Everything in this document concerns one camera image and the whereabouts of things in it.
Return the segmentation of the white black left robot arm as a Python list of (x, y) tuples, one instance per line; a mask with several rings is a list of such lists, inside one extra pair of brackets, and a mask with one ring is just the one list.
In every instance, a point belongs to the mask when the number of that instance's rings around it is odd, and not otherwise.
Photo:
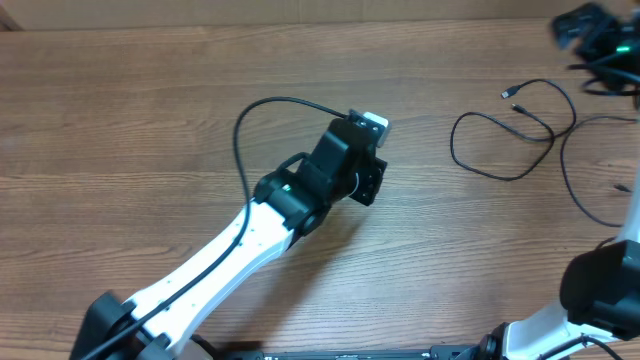
[(105, 293), (87, 310), (74, 359), (178, 359), (209, 315), (248, 277), (313, 232), (345, 197), (368, 206), (391, 131), (373, 113), (336, 118), (311, 153), (285, 160), (257, 184), (248, 205), (184, 264), (126, 301)]

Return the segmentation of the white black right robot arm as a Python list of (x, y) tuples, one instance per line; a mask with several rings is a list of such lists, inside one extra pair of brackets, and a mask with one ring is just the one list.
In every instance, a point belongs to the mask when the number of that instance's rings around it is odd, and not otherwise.
[[(589, 2), (550, 23), (558, 47), (572, 41), (576, 69), (591, 73), (581, 88), (590, 95), (639, 98), (639, 17), (621, 20)], [(611, 358), (610, 345), (639, 335), (639, 189), (618, 234), (575, 257), (561, 280), (557, 300), (520, 321), (503, 323), (461, 359), (567, 359), (597, 346)]]

